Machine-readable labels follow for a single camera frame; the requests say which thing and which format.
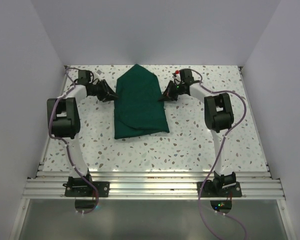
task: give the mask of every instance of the speckled white table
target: speckled white table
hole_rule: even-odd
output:
[[[130,65],[76,65],[93,72],[102,71],[112,89],[117,79]],[[234,90],[246,99],[237,66],[217,65],[144,65],[157,75],[164,91],[172,73],[177,69],[192,68],[203,75],[204,84],[215,91]],[[71,70],[73,79],[77,71]],[[243,105],[231,97],[234,121],[243,114]],[[209,171],[215,160],[211,133],[204,120],[204,105],[197,99],[182,95],[174,103],[165,104],[170,133],[114,139],[114,103],[102,103],[87,97],[78,104],[81,118],[79,141],[83,157],[91,171],[149,172],[149,171]],[[267,172],[266,160],[260,147],[250,108],[245,120],[229,134],[229,159],[237,172]],[[68,171],[65,149],[58,141],[50,140],[44,156],[43,171]]]

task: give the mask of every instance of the folded green towel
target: folded green towel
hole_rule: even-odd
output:
[[[114,101],[114,138],[169,133],[158,78],[136,64],[118,78]]]

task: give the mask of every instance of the glass panel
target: glass panel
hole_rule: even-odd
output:
[[[202,201],[209,225],[226,240],[241,240],[233,220]],[[287,240],[277,201],[235,200],[230,213],[244,223],[249,240]],[[73,199],[31,200],[21,240],[216,240],[194,200],[104,200],[94,212],[75,213]]]

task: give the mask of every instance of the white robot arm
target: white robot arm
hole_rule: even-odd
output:
[[[67,184],[64,184],[66,187],[64,195],[66,197],[89,197],[93,194],[92,188],[98,187],[93,187],[95,182],[92,181],[80,148],[81,126],[77,103],[87,96],[97,96],[100,101],[108,102],[117,99],[118,95],[104,79],[100,80],[98,77],[91,81],[91,72],[88,70],[78,70],[78,79],[74,83],[75,87],[72,86],[67,94],[47,100],[48,128],[52,138],[62,140],[67,145],[70,174]],[[102,184],[105,184],[102,188],[109,188],[108,182]]]
[[[179,95],[188,94],[204,104],[204,121],[212,134],[215,159],[217,159],[219,151],[221,152],[215,164],[214,179],[206,182],[203,192],[207,197],[223,197],[230,193],[233,194],[233,188],[236,188],[239,191],[236,191],[236,196],[233,197],[241,197],[240,184],[236,180],[236,174],[228,159],[229,144],[227,141],[223,141],[234,123],[230,96],[226,93],[230,91],[213,94],[214,92],[202,87],[199,80],[194,80],[192,71],[192,69],[181,69],[173,73],[174,80],[169,82],[160,101],[177,101]]]

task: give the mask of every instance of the white wall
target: white wall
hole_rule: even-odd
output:
[[[300,239],[300,0],[281,0],[243,68],[270,170]]]
[[[27,176],[47,136],[46,100],[63,65],[30,0],[0,0],[0,240],[8,239]]]
[[[280,0],[32,0],[64,64],[248,59]]]

